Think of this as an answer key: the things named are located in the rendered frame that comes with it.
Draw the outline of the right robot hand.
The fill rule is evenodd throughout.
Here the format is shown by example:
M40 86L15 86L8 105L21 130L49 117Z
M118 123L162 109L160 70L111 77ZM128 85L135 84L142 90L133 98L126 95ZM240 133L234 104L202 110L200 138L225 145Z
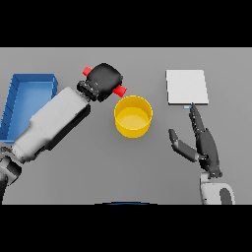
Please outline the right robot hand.
M191 103L189 118L195 135L196 148L181 141L173 129L168 130L172 149L208 172L210 178L222 177L218 148L210 130L204 126L202 116L194 103Z

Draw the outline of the yellow bowl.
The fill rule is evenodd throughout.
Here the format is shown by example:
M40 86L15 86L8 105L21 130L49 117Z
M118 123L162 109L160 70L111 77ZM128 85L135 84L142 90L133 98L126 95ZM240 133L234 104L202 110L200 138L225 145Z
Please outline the yellow bowl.
M126 138L143 137L150 128L152 118L152 106L141 96L125 96L114 107L115 127Z

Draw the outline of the pale square scale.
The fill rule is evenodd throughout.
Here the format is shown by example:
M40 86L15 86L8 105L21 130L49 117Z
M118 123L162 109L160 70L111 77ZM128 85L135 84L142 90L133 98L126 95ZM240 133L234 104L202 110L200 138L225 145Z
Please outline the pale square scale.
M208 105L209 98L203 70L166 70L169 105Z

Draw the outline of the blue tray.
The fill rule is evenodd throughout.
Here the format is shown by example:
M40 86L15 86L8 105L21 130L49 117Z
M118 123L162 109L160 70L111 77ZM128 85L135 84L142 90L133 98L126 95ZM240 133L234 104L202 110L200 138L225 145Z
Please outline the blue tray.
M13 74L0 122L0 143L13 144L31 117L57 94L54 74Z

